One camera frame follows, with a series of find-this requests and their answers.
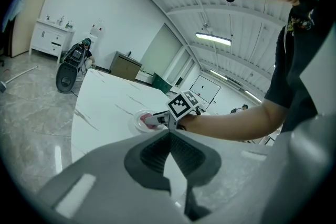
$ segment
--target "marble floor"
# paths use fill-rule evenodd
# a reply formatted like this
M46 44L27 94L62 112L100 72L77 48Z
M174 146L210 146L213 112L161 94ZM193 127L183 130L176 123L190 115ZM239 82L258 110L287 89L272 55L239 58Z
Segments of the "marble floor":
M71 125L77 97L57 91L57 58L33 51L13 59L1 57L0 81L38 66L0 92L0 153L13 178L38 191L71 164ZM73 92L78 94L81 82Z

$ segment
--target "white table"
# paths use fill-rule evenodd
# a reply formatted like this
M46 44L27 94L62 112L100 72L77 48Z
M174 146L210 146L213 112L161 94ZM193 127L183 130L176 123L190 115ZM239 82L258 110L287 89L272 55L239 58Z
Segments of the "white table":
M141 135L132 122L133 115L143 109L165 111L168 100L158 89L89 69L72 122L72 161L97 147ZM186 189L186 179L171 155L164 176L171 182L172 199L179 199Z

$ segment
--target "cable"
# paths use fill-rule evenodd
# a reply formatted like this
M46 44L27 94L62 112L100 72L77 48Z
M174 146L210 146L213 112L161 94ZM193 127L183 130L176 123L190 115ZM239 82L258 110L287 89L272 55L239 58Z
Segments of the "cable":
M73 91L71 91L76 97L78 97L78 95L76 95Z

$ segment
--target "door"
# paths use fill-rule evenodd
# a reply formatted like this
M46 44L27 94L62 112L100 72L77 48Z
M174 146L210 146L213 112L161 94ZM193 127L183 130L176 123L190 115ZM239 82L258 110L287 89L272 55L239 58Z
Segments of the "door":
M36 19L40 16L44 1L45 0L25 0L23 9L15 18L12 38L12 57L29 50Z
M221 87L218 86L217 84L209 81L208 79L202 76L199 76L190 90L196 93L206 102L211 103L211 101L215 98L220 88Z

